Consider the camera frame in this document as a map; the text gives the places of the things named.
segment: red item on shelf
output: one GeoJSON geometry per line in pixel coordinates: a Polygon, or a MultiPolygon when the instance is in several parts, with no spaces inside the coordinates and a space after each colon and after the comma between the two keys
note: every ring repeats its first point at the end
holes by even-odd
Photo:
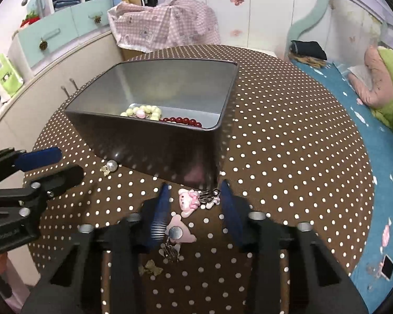
{"type": "Polygon", "coordinates": [[[34,18],[26,19],[22,21],[22,24],[20,25],[21,27],[26,25],[26,24],[33,24],[39,20],[39,16],[35,16],[34,18]]]}

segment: screw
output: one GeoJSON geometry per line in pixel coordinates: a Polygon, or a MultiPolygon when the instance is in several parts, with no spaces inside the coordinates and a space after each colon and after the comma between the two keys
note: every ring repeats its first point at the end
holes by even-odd
{"type": "Polygon", "coordinates": [[[263,221],[266,218],[266,214],[261,211],[251,211],[248,216],[254,221],[263,221]]]}
{"type": "Polygon", "coordinates": [[[29,208],[21,208],[19,210],[19,215],[21,215],[22,217],[28,217],[30,214],[30,209],[29,208]]]}
{"type": "Polygon", "coordinates": [[[88,234],[93,231],[93,225],[91,224],[82,224],[79,228],[79,232],[83,234],[88,234]]]}
{"type": "Polygon", "coordinates": [[[301,232],[309,232],[312,229],[312,225],[309,222],[300,222],[297,224],[297,229],[301,232]]]}
{"type": "Polygon", "coordinates": [[[41,183],[33,182],[33,183],[30,185],[30,187],[33,188],[33,189],[39,189],[39,188],[41,187],[41,183]]]}
{"type": "Polygon", "coordinates": [[[129,214],[129,216],[127,217],[128,222],[138,222],[140,220],[141,220],[141,215],[139,213],[132,213],[129,214]]]}
{"type": "Polygon", "coordinates": [[[169,238],[172,240],[180,239],[183,235],[183,230],[178,226],[172,226],[169,229],[169,238]]]}

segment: round table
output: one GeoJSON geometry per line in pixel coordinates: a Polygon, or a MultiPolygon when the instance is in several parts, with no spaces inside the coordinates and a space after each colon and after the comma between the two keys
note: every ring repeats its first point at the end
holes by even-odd
{"type": "MultiPolygon", "coordinates": [[[[313,224],[340,264],[350,273],[366,243],[373,205],[373,177],[354,122],[333,95],[292,64],[244,48],[218,45],[167,48],[132,60],[210,58],[240,65],[235,123],[219,180],[276,222],[313,224]]],[[[69,163],[84,168],[81,185],[48,202],[42,237],[29,244],[41,271],[82,223],[116,223],[157,194],[162,180],[121,166],[104,177],[106,163],[94,155],[63,113],[71,96],[52,116],[34,149],[59,147],[63,160],[26,174],[25,180],[69,163]]],[[[178,190],[170,183],[172,215],[180,214],[178,190]]],[[[243,313],[252,255],[233,246],[223,228],[221,207],[198,209],[182,221],[197,241],[182,244],[182,260],[164,264],[163,273],[143,275],[148,313],[243,313]]],[[[288,308],[289,270],[282,257],[282,313],[288,308]]],[[[109,312],[110,256],[102,271],[102,310],[109,312]]]]}

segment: butterfly decal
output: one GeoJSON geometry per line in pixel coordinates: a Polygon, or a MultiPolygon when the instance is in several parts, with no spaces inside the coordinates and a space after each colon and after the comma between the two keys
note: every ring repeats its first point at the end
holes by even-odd
{"type": "Polygon", "coordinates": [[[241,5],[245,0],[230,0],[230,2],[233,2],[235,6],[241,5]]]}

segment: gold bow charm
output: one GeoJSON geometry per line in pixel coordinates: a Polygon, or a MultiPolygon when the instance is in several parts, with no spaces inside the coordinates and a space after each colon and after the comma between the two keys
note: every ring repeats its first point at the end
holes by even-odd
{"type": "Polygon", "coordinates": [[[101,167],[101,171],[103,172],[103,175],[106,177],[109,175],[110,171],[106,165],[101,167]]]}
{"type": "Polygon", "coordinates": [[[153,274],[154,276],[158,276],[163,272],[163,268],[156,267],[154,261],[149,260],[145,266],[141,265],[138,267],[138,272],[140,276],[143,276],[144,274],[153,274]]]}

